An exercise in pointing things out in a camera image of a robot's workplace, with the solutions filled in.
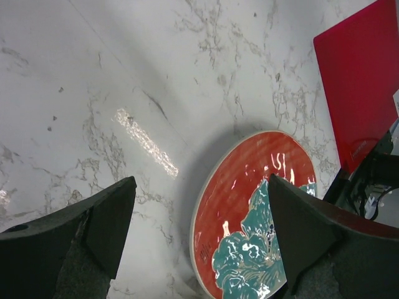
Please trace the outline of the red plate with teal flower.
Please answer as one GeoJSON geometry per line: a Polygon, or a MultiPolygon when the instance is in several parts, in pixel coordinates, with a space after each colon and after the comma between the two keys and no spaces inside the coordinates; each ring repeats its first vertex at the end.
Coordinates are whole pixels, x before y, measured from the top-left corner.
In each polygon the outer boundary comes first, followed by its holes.
{"type": "Polygon", "coordinates": [[[305,149],[286,133],[262,131],[227,151],[198,196],[190,257],[211,298],[272,298],[286,283],[269,205],[272,174],[317,193],[305,149]]]}

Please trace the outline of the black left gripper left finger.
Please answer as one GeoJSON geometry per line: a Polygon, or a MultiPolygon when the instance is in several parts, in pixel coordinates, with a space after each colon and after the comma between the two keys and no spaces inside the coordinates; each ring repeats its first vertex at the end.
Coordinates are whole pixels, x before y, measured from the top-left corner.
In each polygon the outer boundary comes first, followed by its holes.
{"type": "Polygon", "coordinates": [[[1,298],[106,298],[117,276],[137,184],[130,176],[1,233],[1,298]]]}

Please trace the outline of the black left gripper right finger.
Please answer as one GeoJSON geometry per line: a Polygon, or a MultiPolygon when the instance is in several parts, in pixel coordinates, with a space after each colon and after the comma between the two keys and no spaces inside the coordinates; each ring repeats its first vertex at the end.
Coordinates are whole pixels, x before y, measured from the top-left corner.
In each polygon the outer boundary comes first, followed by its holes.
{"type": "Polygon", "coordinates": [[[271,175],[269,202],[286,298],[398,298],[398,229],[271,175]]]}

